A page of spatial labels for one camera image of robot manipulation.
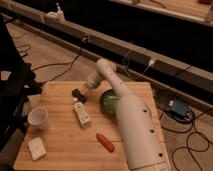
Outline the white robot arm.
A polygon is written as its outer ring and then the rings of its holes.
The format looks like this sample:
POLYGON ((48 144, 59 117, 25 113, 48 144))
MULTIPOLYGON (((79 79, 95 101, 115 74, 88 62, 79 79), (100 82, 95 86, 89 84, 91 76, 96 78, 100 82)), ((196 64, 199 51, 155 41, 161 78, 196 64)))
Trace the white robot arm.
POLYGON ((145 102, 119 78, 114 63, 99 59, 85 87, 97 89, 103 80, 118 97, 116 116, 129 170, 171 171, 145 102))

